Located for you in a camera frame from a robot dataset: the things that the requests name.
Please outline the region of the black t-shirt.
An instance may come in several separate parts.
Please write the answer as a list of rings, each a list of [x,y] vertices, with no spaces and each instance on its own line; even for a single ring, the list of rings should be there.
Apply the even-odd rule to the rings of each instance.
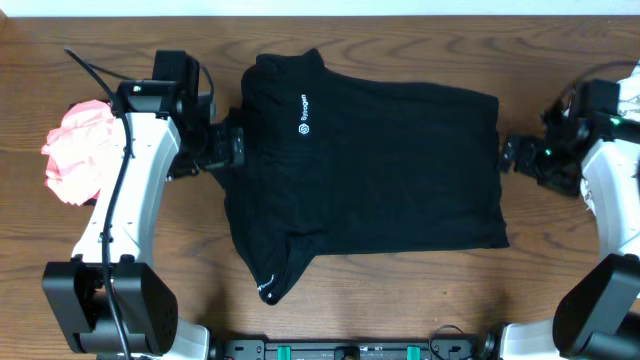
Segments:
[[[320,255],[508,246],[494,96],[348,77],[314,49],[259,55],[241,91],[245,162],[217,180],[264,303]]]

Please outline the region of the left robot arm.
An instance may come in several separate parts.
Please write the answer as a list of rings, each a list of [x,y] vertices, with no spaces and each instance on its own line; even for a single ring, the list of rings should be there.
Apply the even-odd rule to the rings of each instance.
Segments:
[[[241,163],[242,132],[212,123],[211,92],[177,81],[126,81],[116,95],[99,197],[69,260],[46,265],[45,296],[74,353],[217,359],[210,330],[180,316],[155,271],[155,228],[166,183]]]

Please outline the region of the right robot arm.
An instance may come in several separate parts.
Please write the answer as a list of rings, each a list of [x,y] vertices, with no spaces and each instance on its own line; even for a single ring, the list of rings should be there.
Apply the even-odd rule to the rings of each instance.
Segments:
[[[601,261],[552,318],[503,327],[499,359],[636,359],[639,356],[639,124],[598,115],[581,161],[581,192],[596,218]]]

